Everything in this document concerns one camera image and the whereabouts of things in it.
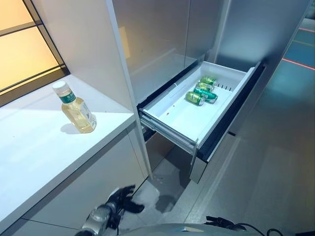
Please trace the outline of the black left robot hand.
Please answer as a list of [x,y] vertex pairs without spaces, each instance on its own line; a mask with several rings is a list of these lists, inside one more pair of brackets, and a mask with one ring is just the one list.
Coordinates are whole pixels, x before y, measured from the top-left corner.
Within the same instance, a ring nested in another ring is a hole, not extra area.
[[107,201],[114,204],[116,212],[125,210],[131,213],[138,214],[144,210],[144,205],[137,204],[132,200],[135,187],[136,185],[133,184],[123,188],[119,188],[109,196]]

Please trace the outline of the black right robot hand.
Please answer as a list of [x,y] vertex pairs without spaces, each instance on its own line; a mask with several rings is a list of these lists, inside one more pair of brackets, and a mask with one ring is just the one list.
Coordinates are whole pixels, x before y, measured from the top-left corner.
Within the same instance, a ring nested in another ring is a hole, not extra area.
[[234,223],[232,221],[229,221],[227,219],[221,218],[221,217],[212,217],[212,216],[206,216],[206,223],[208,225],[233,225]]

